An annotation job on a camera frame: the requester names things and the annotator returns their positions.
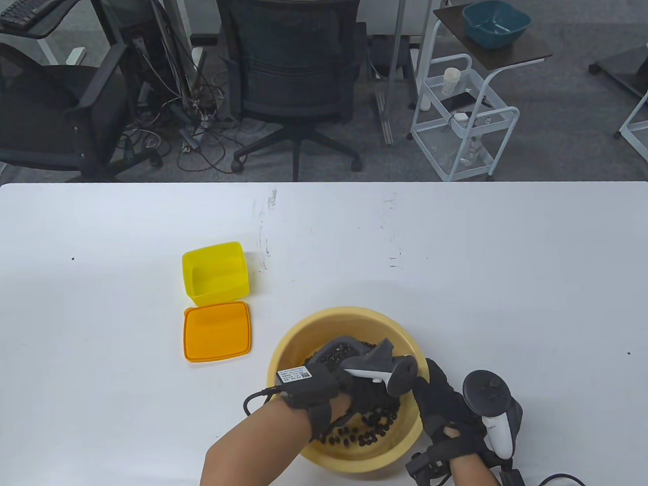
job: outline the label sticker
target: label sticker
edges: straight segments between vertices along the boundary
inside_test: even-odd
[[[299,380],[305,380],[307,378],[312,378],[313,375],[310,374],[308,368],[305,366],[300,366],[298,368],[283,369],[277,372],[279,379],[283,383],[296,382]]]

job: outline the hand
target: hand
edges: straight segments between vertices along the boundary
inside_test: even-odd
[[[309,362],[322,362],[323,358],[340,353],[340,356],[325,362],[329,371],[340,385],[340,392],[351,396],[349,412],[368,413],[378,407],[386,407],[390,398],[387,396],[384,383],[374,383],[370,378],[358,378],[340,368],[343,358],[360,355],[367,348],[354,338],[341,337],[322,347]]]
[[[445,430],[451,424],[461,434],[483,436],[481,419],[468,408],[463,395],[454,391],[445,373],[434,361],[428,359],[427,362],[430,382],[419,377],[412,389],[426,434],[434,443],[444,441],[449,436]]]

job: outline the keyboard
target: keyboard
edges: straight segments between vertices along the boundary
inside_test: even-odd
[[[17,0],[0,14],[0,24],[8,29],[28,30],[63,1]]]

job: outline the orange plastic lid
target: orange plastic lid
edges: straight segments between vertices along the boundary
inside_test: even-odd
[[[185,311],[185,357],[192,363],[227,360],[252,348],[249,307],[245,302]]]

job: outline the black mesh chair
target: black mesh chair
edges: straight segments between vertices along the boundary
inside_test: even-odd
[[[283,126],[237,150],[232,171],[243,170],[242,157],[286,139],[293,144],[293,181],[304,140],[351,156],[351,170],[362,170],[358,152],[315,131],[318,123],[353,116],[353,86],[367,50],[366,25],[356,23],[359,0],[217,3],[232,116]]]
[[[156,150],[135,154],[128,139],[127,157],[111,163],[139,92],[129,61],[127,46],[118,44],[99,68],[43,66],[0,43],[0,161],[80,171],[72,180],[85,181],[112,181],[145,160],[160,167]]]

